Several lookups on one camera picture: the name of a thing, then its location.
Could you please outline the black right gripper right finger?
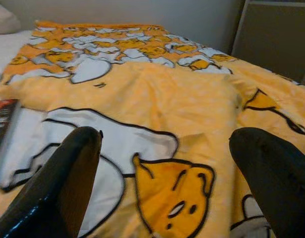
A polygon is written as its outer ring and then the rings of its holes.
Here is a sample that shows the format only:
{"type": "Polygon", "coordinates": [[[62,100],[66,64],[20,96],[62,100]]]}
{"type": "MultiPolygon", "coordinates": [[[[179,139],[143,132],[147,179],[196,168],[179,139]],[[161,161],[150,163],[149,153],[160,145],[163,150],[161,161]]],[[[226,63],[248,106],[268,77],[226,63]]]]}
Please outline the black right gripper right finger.
{"type": "Polygon", "coordinates": [[[276,237],[305,238],[305,155],[256,127],[235,130],[229,148],[276,237]]]}

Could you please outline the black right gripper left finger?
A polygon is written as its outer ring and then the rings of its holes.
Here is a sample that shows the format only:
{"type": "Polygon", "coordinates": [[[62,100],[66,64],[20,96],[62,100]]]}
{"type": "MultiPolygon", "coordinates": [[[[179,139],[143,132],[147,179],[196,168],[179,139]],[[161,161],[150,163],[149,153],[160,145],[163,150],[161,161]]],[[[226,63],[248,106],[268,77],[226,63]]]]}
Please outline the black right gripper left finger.
{"type": "Polygon", "coordinates": [[[0,238],[76,238],[91,197],[103,133],[73,130],[0,217],[0,238]]]}

